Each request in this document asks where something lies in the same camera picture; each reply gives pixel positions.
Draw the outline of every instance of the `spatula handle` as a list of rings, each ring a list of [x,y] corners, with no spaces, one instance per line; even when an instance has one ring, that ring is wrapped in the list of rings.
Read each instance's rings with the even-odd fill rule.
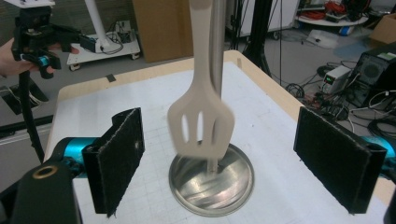
[[[193,85],[212,87],[209,68],[210,22],[213,0],[190,0],[194,50]]]

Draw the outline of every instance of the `round metal lid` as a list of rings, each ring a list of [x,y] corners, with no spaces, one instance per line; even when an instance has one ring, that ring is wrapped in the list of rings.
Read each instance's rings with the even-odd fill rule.
[[[218,171],[210,173],[206,160],[176,156],[169,170],[169,185],[176,199],[191,212],[221,217],[240,208],[253,190],[250,160],[229,145]]]

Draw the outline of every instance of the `power supply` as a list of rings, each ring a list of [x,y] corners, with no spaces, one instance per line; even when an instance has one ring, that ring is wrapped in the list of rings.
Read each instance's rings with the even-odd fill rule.
[[[343,65],[340,65],[326,73],[321,85],[322,91],[327,94],[333,94],[341,91],[347,84],[349,73],[350,69]]]

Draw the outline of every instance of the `wall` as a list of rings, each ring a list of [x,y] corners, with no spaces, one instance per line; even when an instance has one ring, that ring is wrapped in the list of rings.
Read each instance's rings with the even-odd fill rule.
[[[52,10],[51,22],[54,24],[73,26],[85,35],[94,34],[90,14],[82,0],[55,1]],[[114,21],[129,20],[133,29],[136,29],[134,6],[131,0],[96,0],[99,14],[105,30]],[[19,8],[0,0],[0,45],[3,45],[13,36],[15,18],[19,15]]]

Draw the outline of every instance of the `electronic equipment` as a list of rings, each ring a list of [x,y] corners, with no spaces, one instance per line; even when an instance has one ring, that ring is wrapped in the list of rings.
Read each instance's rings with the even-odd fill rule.
[[[350,69],[343,65],[340,65],[326,73],[321,85],[323,93],[333,94],[341,91],[347,84],[349,73]]]
[[[396,90],[396,42],[364,52],[354,68],[346,88],[346,100],[357,107],[369,105],[381,91]],[[382,101],[375,97],[372,104]]]

